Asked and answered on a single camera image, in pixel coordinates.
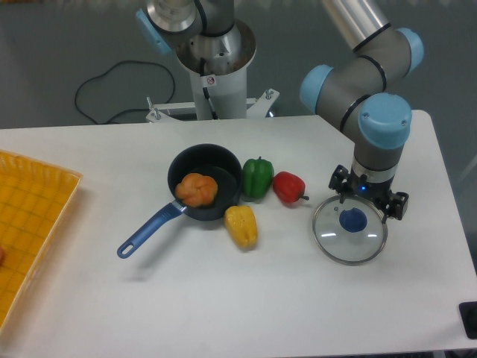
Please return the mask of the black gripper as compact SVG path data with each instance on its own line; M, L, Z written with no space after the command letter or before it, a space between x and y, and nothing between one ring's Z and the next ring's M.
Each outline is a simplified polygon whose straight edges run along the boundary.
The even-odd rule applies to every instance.
M335 191L339 197L339 203L343 204L347 198L360 197L379 204L383 214L382 223L387 219L402 220L408 208L409 194L406 192L391 191L394 177L372 183L364 178L358 178L354 172L349 173L342 165L337 165L329 181L329 188Z

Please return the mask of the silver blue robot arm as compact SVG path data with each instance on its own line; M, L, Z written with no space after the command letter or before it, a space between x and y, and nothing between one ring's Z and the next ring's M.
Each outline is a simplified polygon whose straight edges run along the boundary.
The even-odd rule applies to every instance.
M408 195L393 192L412 113L388 93L423 59L419 36L393 28L374 1L325 1L323 7L355 58L342 69L320 65L300 85L302 103L354 142L350 169L338 167L329 186L341 198L357 195L385 219L401 219ZM256 54L251 29L232 1L148 1L136 21L159 52L174 52L189 73L198 119L241 119L247 106L247 68Z

